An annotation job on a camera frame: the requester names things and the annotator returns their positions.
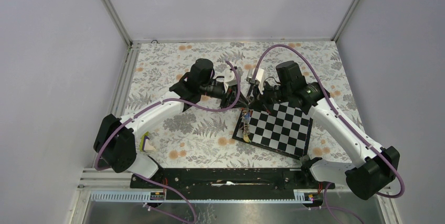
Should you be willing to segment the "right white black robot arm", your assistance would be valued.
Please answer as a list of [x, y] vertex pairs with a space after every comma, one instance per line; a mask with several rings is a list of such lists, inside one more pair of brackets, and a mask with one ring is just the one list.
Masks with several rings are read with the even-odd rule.
[[308, 83], [299, 65], [286, 61], [276, 66], [279, 83], [267, 83], [264, 70], [249, 70], [247, 82], [252, 86], [252, 104], [265, 110], [274, 104], [287, 103], [303, 111], [339, 143], [350, 163], [329, 162], [314, 158], [303, 163], [301, 174], [305, 187], [320, 182], [347, 186], [358, 198], [368, 200], [396, 179], [400, 153], [383, 147], [354, 124], [318, 82]]

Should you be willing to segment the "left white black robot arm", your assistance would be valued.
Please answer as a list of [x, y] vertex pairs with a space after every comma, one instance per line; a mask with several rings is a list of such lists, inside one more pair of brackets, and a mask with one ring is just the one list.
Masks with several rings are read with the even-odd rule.
[[147, 155], [136, 151], [136, 140], [168, 118], [191, 107], [208, 112], [224, 112], [235, 108], [241, 98], [239, 70], [226, 62], [223, 81], [215, 76], [213, 62], [200, 58], [180, 80], [155, 102], [142, 109], [117, 117], [107, 115], [101, 122], [93, 148], [97, 153], [96, 170], [112, 169], [142, 176], [151, 188], [163, 180], [159, 164]]

